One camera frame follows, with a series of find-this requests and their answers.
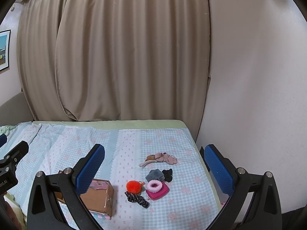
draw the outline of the black patterned hair tie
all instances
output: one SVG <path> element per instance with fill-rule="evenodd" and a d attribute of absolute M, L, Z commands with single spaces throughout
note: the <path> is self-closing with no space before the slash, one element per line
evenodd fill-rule
<path fill-rule="evenodd" d="M 127 196 L 129 202 L 137 202 L 143 208 L 149 207 L 149 202 L 146 201 L 143 196 L 139 196 L 137 194 L 129 193 L 128 191 L 125 192 L 125 195 Z"/>

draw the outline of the bed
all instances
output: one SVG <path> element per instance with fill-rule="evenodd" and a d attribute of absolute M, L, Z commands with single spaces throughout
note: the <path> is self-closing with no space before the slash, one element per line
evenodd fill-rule
<path fill-rule="evenodd" d="M 94 146 L 102 144 L 105 160 L 95 178 L 110 180 L 115 189 L 113 216 L 94 218 L 104 229 L 205 229 L 221 205 L 211 177 L 185 124 L 178 120 L 134 120 L 98 122 L 28 122 L 5 128 L 8 142 L 0 149 L 4 156 L 25 140 L 29 153 L 19 163 L 17 186 L 9 192 L 27 215 L 28 200 L 35 174 L 57 173 L 76 162 Z M 139 164 L 146 156 L 167 152 L 178 163 Z M 152 169 L 173 169 L 170 192 L 148 209 L 127 202 L 128 180 L 145 180 Z M 65 205 L 61 205 L 69 225 L 78 229 Z"/>

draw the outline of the green mattress edge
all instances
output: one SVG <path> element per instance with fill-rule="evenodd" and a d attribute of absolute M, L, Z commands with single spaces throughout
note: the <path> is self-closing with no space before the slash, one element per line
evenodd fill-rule
<path fill-rule="evenodd" d="M 93 122 L 63 122 L 63 121 L 34 121 L 33 123 L 51 123 L 71 126 L 93 127 L 101 130 L 125 130 L 125 129 L 167 129 L 167 128 L 187 128 L 184 122 L 180 120 L 116 120 L 116 121 L 93 121 Z M 201 164 L 205 170 L 206 176 L 210 182 L 213 194 L 216 200 L 217 208 L 221 210 L 221 203 L 214 187 L 213 181 L 206 168 L 206 165 L 199 153 L 199 150 L 193 141 L 194 148 L 198 153 Z"/>

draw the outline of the metal screw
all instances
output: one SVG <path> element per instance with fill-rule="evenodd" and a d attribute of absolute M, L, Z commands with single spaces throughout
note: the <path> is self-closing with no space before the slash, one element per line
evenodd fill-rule
<path fill-rule="evenodd" d="M 36 176 L 37 177 L 41 177 L 43 175 L 43 172 L 42 171 L 38 171 L 37 173 L 36 173 Z"/>
<path fill-rule="evenodd" d="M 239 174 L 244 174 L 245 173 L 245 169 L 244 168 L 238 168 L 238 173 Z"/>
<path fill-rule="evenodd" d="M 267 175 L 267 177 L 268 177 L 268 178 L 273 177 L 273 174 L 272 174 L 271 172 L 269 172 L 269 171 L 268 171 L 268 172 L 266 172 L 266 175 Z"/>
<path fill-rule="evenodd" d="M 68 174 L 70 174 L 71 173 L 71 171 L 72 171 L 72 169 L 71 168 L 66 168 L 66 169 L 64 169 L 64 174 L 66 174 L 66 175 L 68 175 Z"/>

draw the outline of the light blue checkered bedsheet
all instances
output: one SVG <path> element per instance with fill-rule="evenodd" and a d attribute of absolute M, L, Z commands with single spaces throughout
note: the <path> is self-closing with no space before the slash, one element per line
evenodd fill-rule
<path fill-rule="evenodd" d="M 98 130 L 54 124 L 22 123 L 10 131 L 0 149 L 4 156 L 21 140 L 29 153 L 17 167 L 18 185 L 9 192 L 27 215 L 30 190 L 39 170 L 46 174 L 73 167 L 95 143 L 105 147 L 106 156 L 95 178 L 110 180 L 115 190 L 111 220 L 94 215 L 104 229 L 205 229 L 218 214 L 217 201 L 193 146 L 188 129 Z M 178 159 L 175 165 L 139 164 L 146 156 L 167 152 Z M 173 169 L 170 192 L 152 201 L 148 209 L 130 203 L 124 194 L 129 180 L 145 181 L 151 169 Z M 148 199 L 146 192 L 142 195 Z M 61 206 L 69 225 L 78 229 L 66 206 Z"/>

